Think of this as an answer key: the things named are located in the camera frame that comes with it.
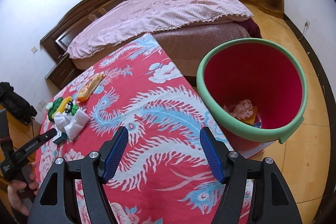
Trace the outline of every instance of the pink duvet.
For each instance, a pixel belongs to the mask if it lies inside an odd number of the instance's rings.
[[[219,18],[220,23],[244,21],[252,16],[238,0],[127,0],[85,28],[67,52],[72,59],[82,59],[145,32],[209,24]]]

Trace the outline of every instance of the wall socket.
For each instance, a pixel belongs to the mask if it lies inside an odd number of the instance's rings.
[[[42,111],[43,107],[45,106],[46,102],[42,100],[39,105],[37,106],[38,111]]]
[[[33,47],[33,48],[31,49],[31,51],[35,54],[35,53],[37,52],[37,48],[36,48],[36,47]]]
[[[309,27],[310,27],[310,21],[308,19],[306,19],[306,22],[305,22],[304,25],[307,26],[307,29],[309,29]]]

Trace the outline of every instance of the bedside table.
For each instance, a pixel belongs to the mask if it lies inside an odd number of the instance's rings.
[[[45,79],[51,81],[61,90],[82,72],[83,70],[78,69],[69,55],[66,54],[59,63],[51,69]]]

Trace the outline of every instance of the blue gripper pad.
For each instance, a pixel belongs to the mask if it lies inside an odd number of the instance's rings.
[[[101,146],[98,176],[103,184],[114,177],[127,143],[128,130],[126,127],[119,127],[113,138]]]
[[[217,142],[215,137],[212,135],[211,131],[206,128],[202,128],[199,132],[199,140],[201,142],[202,149],[204,151],[205,157],[209,163],[212,175],[216,178],[221,184],[224,182],[225,176],[222,169],[222,161],[216,152],[213,142]]]

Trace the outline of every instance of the hand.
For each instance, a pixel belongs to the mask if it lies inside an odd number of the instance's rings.
[[[36,189],[34,194],[37,195],[37,191],[38,191],[37,188],[39,186],[39,183],[36,181],[36,175],[34,173],[36,163],[33,162],[32,164],[30,164],[30,166],[31,166],[31,173],[30,173],[29,177],[30,177],[31,180],[34,180],[34,182],[29,184],[29,188],[32,189],[32,190]],[[25,182],[22,182],[22,181],[19,181],[19,180],[12,180],[11,183],[9,184],[9,186],[7,187],[7,192],[8,192],[9,203],[11,204],[11,206],[15,210],[22,213],[23,215],[29,216],[29,211],[28,211],[27,207],[23,204],[22,200],[17,195],[17,191],[25,189],[26,186],[27,186],[27,184]]]

